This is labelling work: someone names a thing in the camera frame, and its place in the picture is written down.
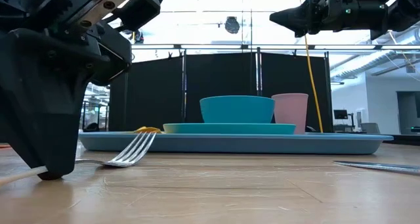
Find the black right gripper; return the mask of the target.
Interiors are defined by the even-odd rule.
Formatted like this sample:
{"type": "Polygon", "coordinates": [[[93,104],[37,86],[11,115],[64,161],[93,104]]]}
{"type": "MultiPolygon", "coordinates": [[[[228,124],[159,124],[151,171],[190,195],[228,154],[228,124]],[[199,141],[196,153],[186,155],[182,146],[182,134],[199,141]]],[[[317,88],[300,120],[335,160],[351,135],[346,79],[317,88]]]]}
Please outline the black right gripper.
{"type": "Polygon", "coordinates": [[[270,19],[294,32],[295,37],[317,34],[320,30],[379,31],[387,19],[387,1],[305,0],[298,7],[272,13],[270,19]]]}

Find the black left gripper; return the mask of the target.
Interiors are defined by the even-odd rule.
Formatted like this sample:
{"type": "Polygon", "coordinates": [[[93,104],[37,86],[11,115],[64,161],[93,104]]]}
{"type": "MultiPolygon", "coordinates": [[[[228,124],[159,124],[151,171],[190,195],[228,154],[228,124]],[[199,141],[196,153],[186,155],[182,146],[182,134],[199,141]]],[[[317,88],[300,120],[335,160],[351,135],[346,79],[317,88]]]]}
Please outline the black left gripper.
{"type": "Polygon", "coordinates": [[[74,170],[81,106],[98,55],[38,32],[135,31],[160,8],[161,0],[1,0],[1,133],[29,167],[46,167],[42,180],[74,170]]]}

